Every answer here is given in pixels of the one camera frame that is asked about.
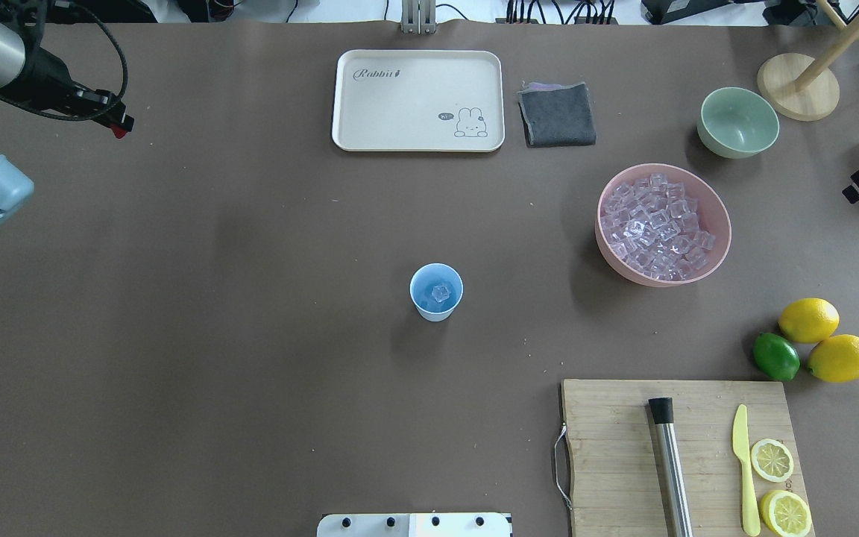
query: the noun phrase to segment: light blue robot end cap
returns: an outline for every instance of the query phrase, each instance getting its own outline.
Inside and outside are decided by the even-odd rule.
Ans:
[[[22,208],[34,190],[31,179],[0,155],[0,225]]]

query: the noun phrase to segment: yellow knife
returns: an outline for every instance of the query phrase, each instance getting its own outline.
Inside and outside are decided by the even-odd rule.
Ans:
[[[731,428],[731,448],[740,461],[740,526],[744,533],[756,537],[761,533],[758,516],[758,498],[754,496],[754,479],[751,476],[750,447],[747,442],[747,407],[737,405],[734,426]]]

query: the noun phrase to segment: lemon slice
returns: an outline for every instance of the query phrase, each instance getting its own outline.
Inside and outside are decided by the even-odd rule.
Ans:
[[[811,531],[811,509],[802,497],[787,490],[764,494],[761,519],[780,537],[804,537]]]
[[[759,476],[774,483],[783,483],[794,473],[790,450],[776,439],[760,439],[751,448],[751,465]]]

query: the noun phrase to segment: round wooden base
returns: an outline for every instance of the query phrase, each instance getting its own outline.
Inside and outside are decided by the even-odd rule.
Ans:
[[[829,69],[814,78],[807,88],[796,88],[794,81],[812,62],[812,57],[788,52],[768,59],[758,71],[761,95],[775,110],[800,122],[826,118],[841,98],[837,78]]]

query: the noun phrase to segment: green bowl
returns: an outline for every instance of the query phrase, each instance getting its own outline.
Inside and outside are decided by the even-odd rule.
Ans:
[[[781,123],[763,96],[744,88],[719,88],[702,102],[698,136],[726,159],[744,159],[768,149]]]

